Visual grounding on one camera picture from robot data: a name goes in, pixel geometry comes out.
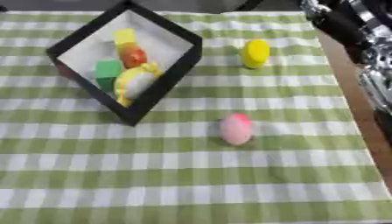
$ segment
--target yellow cube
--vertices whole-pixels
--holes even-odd
[[[115,32],[115,48],[117,50],[129,43],[135,43],[135,31],[133,29],[123,29]]]

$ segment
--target yellow toy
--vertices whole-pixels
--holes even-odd
[[[156,63],[144,63],[123,72],[115,80],[117,102],[128,107],[161,74]]]
[[[249,68],[261,67],[269,56],[270,46],[261,39],[248,41],[241,52],[242,63]]]
[[[135,31],[133,29],[123,29],[115,32],[115,48],[118,52],[127,44],[135,44]]]

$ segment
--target black cable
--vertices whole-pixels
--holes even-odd
[[[0,12],[4,12],[4,11],[7,11],[7,10],[8,10],[8,9],[5,8],[5,6],[0,5]]]
[[[234,11],[252,11],[264,0],[247,0],[244,4],[240,5]]]

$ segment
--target toy block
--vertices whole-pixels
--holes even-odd
[[[113,90],[117,76],[123,70],[123,63],[119,60],[103,60],[95,64],[95,81],[102,91]]]
[[[133,29],[123,29],[115,32],[115,48],[120,52],[123,46],[135,44],[135,31]]]

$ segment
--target yellow block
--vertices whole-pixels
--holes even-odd
[[[115,32],[115,48],[117,50],[131,43],[135,43],[135,31],[133,29],[123,29]]]
[[[270,56],[270,46],[262,39],[253,39],[242,49],[242,63],[249,68],[261,67]]]

